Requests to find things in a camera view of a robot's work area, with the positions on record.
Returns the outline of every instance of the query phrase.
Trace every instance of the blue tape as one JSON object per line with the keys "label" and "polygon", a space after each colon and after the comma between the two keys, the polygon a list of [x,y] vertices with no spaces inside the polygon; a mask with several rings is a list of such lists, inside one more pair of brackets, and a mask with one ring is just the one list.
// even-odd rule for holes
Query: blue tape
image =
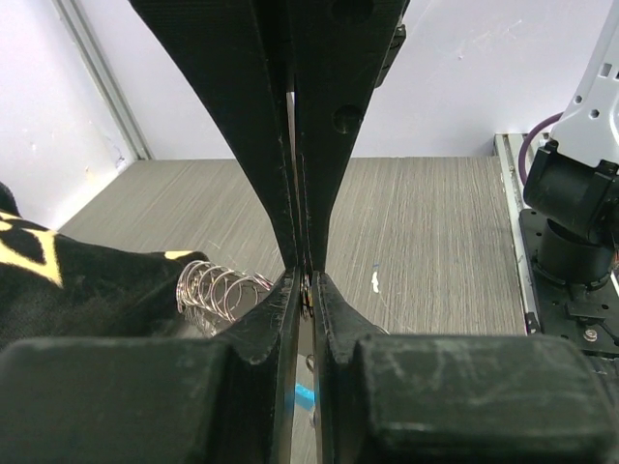
{"label": "blue tape", "polygon": [[315,402],[313,391],[306,389],[301,384],[297,384],[294,387],[294,400],[299,406],[307,411],[311,411]]}

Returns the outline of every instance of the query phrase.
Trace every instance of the yellow pattern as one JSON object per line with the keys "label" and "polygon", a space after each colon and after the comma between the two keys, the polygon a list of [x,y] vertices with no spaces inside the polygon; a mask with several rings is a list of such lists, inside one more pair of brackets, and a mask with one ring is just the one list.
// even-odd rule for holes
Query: yellow pattern
{"label": "yellow pattern", "polygon": [[163,256],[165,256],[167,259],[177,259],[182,258],[183,256],[187,256],[191,253],[193,253],[193,251],[166,251]]}
{"label": "yellow pattern", "polygon": [[[7,220],[20,219],[7,213],[0,213],[0,232],[6,232],[13,228]],[[56,232],[53,230],[33,230],[21,229],[23,232],[32,235],[41,246],[43,251],[43,263],[37,263],[31,258],[19,254],[14,249],[7,246],[0,237],[0,263],[16,266],[25,271],[46,278],[62,288],[62,277],[60,276],[60,266],[58,255],[56,254]]]}

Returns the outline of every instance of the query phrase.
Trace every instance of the bolt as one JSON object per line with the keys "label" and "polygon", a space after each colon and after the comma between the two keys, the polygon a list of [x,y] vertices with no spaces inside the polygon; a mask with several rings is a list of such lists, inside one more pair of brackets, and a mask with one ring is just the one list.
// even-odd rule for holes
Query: bolt
{"label": "bolt", "polygon": [[598,339],[598,333],[593,329],[587,329],[584,331],[584,339],[587,341],[596,341]]}

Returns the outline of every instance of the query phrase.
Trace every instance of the black mounting plate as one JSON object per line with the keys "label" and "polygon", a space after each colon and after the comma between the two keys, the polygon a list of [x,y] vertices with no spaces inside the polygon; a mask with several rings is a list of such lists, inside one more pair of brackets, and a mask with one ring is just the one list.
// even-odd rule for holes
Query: black mounting plate
{"label": "black mounting plate", "polygon": [[[552,283],[537,268],[538,247],[547,218],[537,211],[524,209],[520,212],[520,229],[533,285],[539,321],[528,317],[529,333],[539,330],[543,334],[561,336],[575,343],[585,355],[619,357],[619,346],[599,324],[591,322],[599,318],[619,334],[619,296],[609,280],[596,291],[575,291],[569,286]],[[585,339],[584,332],[593,329],[597,333],[595,341]]]}

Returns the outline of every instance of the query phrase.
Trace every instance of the coiled wire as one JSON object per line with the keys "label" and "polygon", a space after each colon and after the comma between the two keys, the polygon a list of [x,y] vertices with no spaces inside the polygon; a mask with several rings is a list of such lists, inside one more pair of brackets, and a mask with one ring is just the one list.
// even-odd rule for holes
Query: coiled wire
{"label": "coiled wire", "polygon": [[232,325],[273,287],[260,274],[247,275],[210,261],[192,261],[176,286],[178,312],[206,336]]}

